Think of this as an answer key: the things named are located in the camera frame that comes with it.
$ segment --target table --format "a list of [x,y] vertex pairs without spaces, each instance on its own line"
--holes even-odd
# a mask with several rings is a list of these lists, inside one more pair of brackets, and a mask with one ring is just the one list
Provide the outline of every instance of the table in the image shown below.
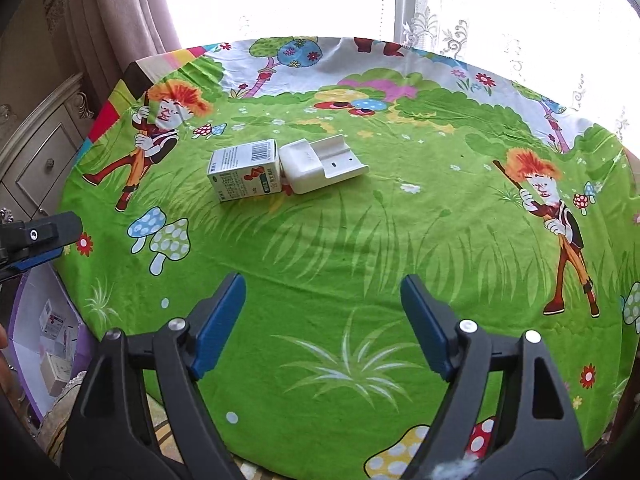
[[[207,181],[217,148],[336,134],[369,174],[226,203]],[[246,305],[200,381],[228,448],[300,480],[396,479],[446,389],[399,303],[412,272],[492,332],[538,330],[597,441],[640,332],[634,195],[613,134],[463,61],[362,38],[219,43],[127,70],[66,182],[60,210],[86,233],[57,268],[98,334],[156,330],[242,272]]]

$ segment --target wall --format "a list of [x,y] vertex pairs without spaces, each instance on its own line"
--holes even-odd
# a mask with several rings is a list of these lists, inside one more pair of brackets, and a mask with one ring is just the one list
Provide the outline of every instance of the wall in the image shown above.
[[24,120],[71,75],[56,61],[42,0],[22,0],[0,37],[0,104]]

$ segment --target white charger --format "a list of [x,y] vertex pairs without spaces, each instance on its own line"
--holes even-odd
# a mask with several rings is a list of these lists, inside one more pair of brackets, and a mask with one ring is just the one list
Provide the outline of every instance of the white charger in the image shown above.
[[369,171],[351,151],[343,135],[309,142],[291,142],[280,148],[280,163],[296,194],[335,184]]

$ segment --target blue gripper pad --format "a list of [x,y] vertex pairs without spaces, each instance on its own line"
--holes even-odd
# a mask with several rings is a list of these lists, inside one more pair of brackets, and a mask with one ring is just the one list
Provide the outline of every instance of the blue gripper pad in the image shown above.
[[15,262],[11,264],[11,267],[14,267],[18,270],[28,270],[31,269],[31,267],[35,267],[39,264],[43,264],[44,262],[48,262],[49,260],[56,259],[58,256],[60,256],[60,254],[62,254],[62,247],[39,254],[38,256],[34,256],[33,258],[27,258],[26,260]]
[[226,282],[220,285],[212,298],[204,300],[217,300],[217,304],[196,337],[195,358],[189,367],[196,380],[216,367],[246,299],[246,283],[241,274],[233,276],[229,284]]
[[[400,299],[404,312],[414,329],[418,343],[424,357],[427,359],[429,368],[440,374],[447,382],[453,379],[457,367],[451,361],[450,351],[456,343],[452,338],[457,340],[455,334],[456,317],[453,311],[446,305],[434,305],[438,312],[432,311],[429,303],[439,303],[427,292],[420,278],[415,274],[406,276],[400,285]],[[441,322],[446,320],[451,327],[447,327],[448,336]]]

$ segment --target beige curtain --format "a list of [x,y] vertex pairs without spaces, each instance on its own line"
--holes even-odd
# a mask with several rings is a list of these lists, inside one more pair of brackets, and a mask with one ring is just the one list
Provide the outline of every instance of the beige curtain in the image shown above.
[[44,0],[61,68],[82,71],[103,103],[129,63],[180,48],[165,0]]

